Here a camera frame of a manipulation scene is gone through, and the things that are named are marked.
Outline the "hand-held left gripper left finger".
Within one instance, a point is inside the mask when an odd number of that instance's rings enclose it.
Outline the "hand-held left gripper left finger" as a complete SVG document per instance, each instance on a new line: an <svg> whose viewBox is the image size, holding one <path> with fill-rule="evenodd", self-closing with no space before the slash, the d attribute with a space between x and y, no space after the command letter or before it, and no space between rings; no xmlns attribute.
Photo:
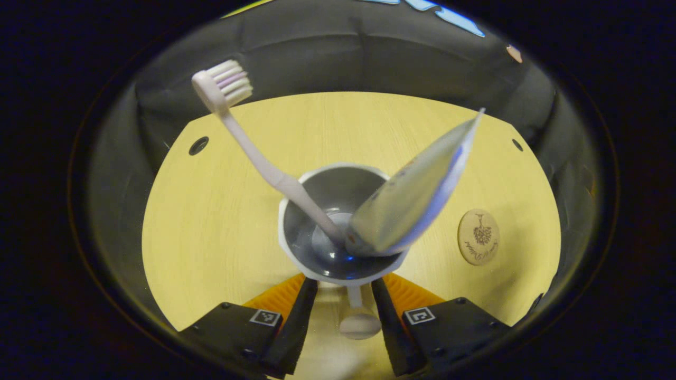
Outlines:
<svg viewBox="0 0 676 380"><path fill-rule="evenodd" d="M283 379L295 372L317 293L300 273L244 305L219 303L178 335L229 369Z"/></svg>

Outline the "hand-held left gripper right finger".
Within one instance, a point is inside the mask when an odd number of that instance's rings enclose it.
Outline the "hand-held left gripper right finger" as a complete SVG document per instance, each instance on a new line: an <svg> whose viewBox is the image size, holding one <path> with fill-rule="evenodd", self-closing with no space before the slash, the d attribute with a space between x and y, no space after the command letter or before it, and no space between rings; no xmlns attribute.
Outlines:
<svg viewBox="0 0 676 380"><path fill-rule="evenodd" d="M370 288L396 377L447 377L510 330L468 298L444 300L395 273Z"/></svg>

